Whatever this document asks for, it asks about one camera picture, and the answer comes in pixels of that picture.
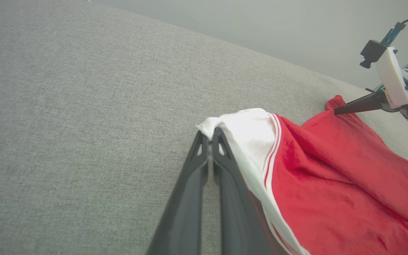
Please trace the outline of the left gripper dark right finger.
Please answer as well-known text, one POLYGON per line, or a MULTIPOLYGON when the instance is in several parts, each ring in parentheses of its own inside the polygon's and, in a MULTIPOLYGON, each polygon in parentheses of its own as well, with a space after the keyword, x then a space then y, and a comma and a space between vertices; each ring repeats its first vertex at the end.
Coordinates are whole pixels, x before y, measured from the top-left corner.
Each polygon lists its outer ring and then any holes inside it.
POLYGON ((220 186, 223 255, 286 255, 272 235, 262 205, 246 185, 223 130, 214 129, 213 168, 220 186))

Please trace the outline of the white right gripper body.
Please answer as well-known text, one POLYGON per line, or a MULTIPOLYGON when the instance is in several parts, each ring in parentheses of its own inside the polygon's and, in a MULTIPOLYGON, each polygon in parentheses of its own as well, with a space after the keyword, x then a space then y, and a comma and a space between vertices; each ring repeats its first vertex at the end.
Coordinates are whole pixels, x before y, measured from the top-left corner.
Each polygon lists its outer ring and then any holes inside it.
POLYGON ((408 104, 408 90, 394 50, 394 47, 387 47, 376 62, 376 68, 387 102, 391 108, 400 108, 408 104))

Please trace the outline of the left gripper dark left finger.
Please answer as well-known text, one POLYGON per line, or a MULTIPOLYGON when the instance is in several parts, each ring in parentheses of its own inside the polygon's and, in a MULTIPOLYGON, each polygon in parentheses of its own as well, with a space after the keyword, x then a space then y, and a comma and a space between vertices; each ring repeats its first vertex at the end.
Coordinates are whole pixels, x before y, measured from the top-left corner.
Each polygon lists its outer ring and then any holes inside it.
POLYGON ((203 188, 208 179, 209 141, 197 132, 154 233, 148 255, 199 255, 203 188))

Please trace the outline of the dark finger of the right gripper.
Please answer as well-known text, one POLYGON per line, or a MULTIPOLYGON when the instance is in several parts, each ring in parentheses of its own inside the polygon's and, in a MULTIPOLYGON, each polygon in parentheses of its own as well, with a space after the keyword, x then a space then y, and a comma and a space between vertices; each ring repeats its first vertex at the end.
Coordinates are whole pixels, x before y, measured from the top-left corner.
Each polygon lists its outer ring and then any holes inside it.
POLYGON ((334 110, 335 115, 379 110, 387 103, 384 92, 373 92, 334 110))

